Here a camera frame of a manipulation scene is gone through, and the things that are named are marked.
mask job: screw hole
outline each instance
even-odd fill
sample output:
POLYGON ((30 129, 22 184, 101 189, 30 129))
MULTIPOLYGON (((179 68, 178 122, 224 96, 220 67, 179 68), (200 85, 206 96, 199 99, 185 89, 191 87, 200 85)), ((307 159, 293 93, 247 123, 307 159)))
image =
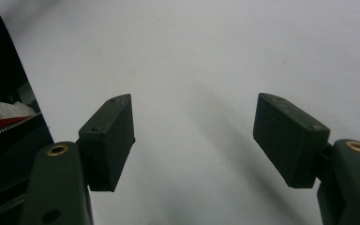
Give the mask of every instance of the screw hole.
POLYGON ((50 157, 56 157, 66 153, 67 150, 68 150, 68 146, 66 145, 56 145, 51 149, 49 149, 47 154, 50 157))
POLYGON ((354 151, 360 152, 360 142, 349 141, 346 145, 354 151))
POLYGON ((273 98, 273 101, 277 104, 284 105, 283 102, 285 101, 285 99, 282 97, 276 97, 276 98, 273 98))
POLYGON ((60 216, 61 216, 60 211, 58 211, 57 209, 53 209, 53 210, 45 213, 45 215, 43 215, 42 222, 43 222, 44 224, 53 223, 53 222, 55 222, 58 218, 60 218, 60 216))
POLYGON ((308 125, 308 127, 311 129, 321 129, 321 126, 319 125, 308 125))

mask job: brass screw insert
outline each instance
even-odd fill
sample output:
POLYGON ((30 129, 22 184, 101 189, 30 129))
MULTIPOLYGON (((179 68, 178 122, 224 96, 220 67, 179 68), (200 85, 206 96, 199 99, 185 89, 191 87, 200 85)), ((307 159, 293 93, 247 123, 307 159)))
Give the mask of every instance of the brass screw insert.
POLYGON ((66 151, 68 151, 68 146, 60 144, 60 145, 55 145, 53 147, 51 147, 46 154, 49 157, 57 157, 60 156, 62 154, 65 154, 66 151))
POLYGON ((360 142, 348 141, 346 142, 347 147, 351 148, 354 151, 360 152, 360 142))

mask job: white surface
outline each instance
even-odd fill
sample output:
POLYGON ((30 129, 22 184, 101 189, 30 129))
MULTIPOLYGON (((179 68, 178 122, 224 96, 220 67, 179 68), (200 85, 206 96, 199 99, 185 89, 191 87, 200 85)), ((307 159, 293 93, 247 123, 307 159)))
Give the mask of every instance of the white surface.
POLYGON ((252 139, 258 93, 360 140, 360 0, 0 0, 54 139, 130 93, 137 142, 98 224, 321 224, 252 139))

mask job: white table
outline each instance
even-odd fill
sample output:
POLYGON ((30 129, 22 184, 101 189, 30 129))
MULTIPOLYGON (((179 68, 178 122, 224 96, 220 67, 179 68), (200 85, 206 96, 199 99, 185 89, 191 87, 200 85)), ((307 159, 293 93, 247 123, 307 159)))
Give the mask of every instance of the white table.
POLYGON ((56 142, 132 95, 135 135, 99 224, 321 224, 253 141, 258 93, 360 140, 360 0, 0 0, 56 142))

